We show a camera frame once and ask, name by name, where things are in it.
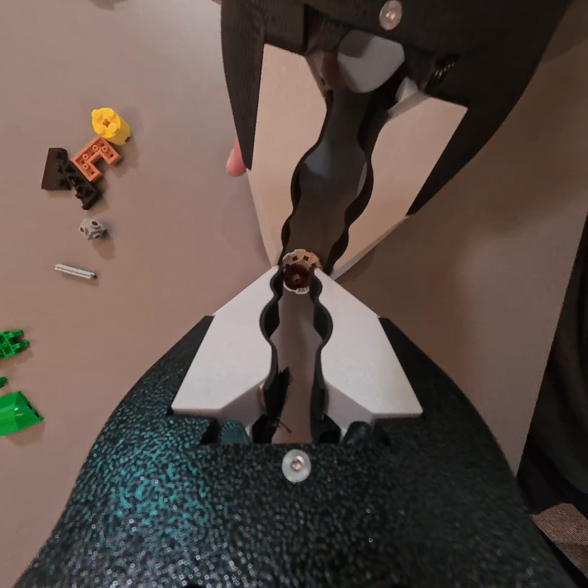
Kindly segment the beige round wheel brick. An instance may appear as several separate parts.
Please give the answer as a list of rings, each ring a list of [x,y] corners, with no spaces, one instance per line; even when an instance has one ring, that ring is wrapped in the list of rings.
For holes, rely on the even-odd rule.
[[[294,251],[291,251],[283,256],[282,263],[281,263],[282,268],[283,268],[283,274],[284,274],[285,265],[294,264],[294,263],[304,265],[310,270],[311,274],[310,274],[309,286],[304,290],[297,290],[294,292],[285,288],[284,285],[283,285],[283,287],[285,288],[285,290],[288,290],[288,291],[295,293],[297,295],[305,295],[305,294],[309,293],[309,291],[310,291],[311,277],[312,277],[314,270],[322,268],[322,265],[320,263],[320,259],[315,253],[313,253],[307,249],[304,249],[304,248],[295,249]]]

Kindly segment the grey desk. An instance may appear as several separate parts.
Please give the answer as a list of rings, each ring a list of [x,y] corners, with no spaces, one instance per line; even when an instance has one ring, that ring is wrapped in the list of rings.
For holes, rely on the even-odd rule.
[[[41,189],[94,109],[130,126],[102,197]],[[43,421],[1,438],[1,587],[48,539],[102,426],[204,315],[269,269],[211,1],[1,1],[1,362]],[[340,278],[460,386],[516,469],[587,212],[587,1],[517,106],[421,211]],[[86,240],[84,218],[107,234]],[[55,271],[95,272],[87,281]]]

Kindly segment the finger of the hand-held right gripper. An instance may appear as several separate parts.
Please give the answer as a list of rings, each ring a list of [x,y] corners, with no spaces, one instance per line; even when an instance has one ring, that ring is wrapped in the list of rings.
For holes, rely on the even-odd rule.
[[[349,229],[349,244],[334,263],[341,277],[403,222],[408,210],[467,113],[467,107],[426,95],[405,78],[371,154],[373,189]]]
[[[326,111],[325,85],[308,60],[266,44],[248,181],[271,266],[282,253],[282,228],[293,212],[293,173],[317,143]]]

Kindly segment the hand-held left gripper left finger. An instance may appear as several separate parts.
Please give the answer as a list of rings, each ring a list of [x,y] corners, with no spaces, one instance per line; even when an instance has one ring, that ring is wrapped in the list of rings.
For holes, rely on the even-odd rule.
[[[282,410],[277,350],[282,269],[275,266],[208,317],[208,327],[171,404],[174,415],[238,422],[272,437]]]

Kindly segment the black bracket brick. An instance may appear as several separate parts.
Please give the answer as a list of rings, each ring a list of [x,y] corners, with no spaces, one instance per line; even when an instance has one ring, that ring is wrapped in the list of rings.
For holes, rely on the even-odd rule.
[[[70,160],[63,165],[63,175],[68,182],[70,189],[80,200],[83,210],[90,210],[93,205],[102,197],[101,191],[77,168]]]

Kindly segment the person's dark sweater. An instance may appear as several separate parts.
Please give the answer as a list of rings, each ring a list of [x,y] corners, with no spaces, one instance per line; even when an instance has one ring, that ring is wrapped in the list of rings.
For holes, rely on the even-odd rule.
[[[587,261],[567,287],[518,482],[532,513],[571,504],[587,517]]]

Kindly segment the person's right hand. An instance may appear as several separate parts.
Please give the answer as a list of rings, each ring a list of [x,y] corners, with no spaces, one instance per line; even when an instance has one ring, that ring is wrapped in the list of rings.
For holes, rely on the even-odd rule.
[[[232,178],[243,176],[247,172],[237,137],[233,140],[233,145],[226,162],[226,171]]]

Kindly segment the salmon L-shaped plate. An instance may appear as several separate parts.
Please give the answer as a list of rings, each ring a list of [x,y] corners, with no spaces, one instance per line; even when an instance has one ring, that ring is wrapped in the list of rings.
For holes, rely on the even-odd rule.
[[[103,160],[108,165],[117,165],[122,157],[117,150],[105,138],[96,135],[80,152],[72,159],[72,163],[89,182],[95,182],[102,177],[102,172],[97,167]]]

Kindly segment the pile of small green bricks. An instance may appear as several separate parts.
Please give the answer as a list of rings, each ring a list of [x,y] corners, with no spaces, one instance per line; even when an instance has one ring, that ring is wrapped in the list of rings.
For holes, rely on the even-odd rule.
[[[9,359],[28,349],[24,331],[1,332],[1,360]],[[43,421],[43,416],[21,391],[1,395],[1,437],[19,433]]]

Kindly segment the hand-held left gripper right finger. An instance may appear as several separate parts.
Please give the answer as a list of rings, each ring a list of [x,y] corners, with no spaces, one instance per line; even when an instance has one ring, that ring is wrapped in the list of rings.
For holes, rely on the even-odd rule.
[[[423,413],[380,317],[325,272],[311,279],[320,336],[311,395],[312,437],[343,437],[353,423]]]

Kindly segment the grey axle pin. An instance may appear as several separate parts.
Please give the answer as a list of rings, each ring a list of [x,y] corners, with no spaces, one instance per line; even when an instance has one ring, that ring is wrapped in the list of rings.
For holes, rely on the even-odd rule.
[[[84,279],[87,281],[94,281],[98,278],[95,272],[60,263],[55,264],[55,271],[64,275]]]

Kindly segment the yellow round brick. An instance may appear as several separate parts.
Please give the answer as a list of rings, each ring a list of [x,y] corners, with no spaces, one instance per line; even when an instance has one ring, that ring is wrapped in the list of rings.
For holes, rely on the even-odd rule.
[[[94,109],[91,117],[94,132],[108,142],[123,146],[130,139],[129,124],[113,109],[109,107]]]

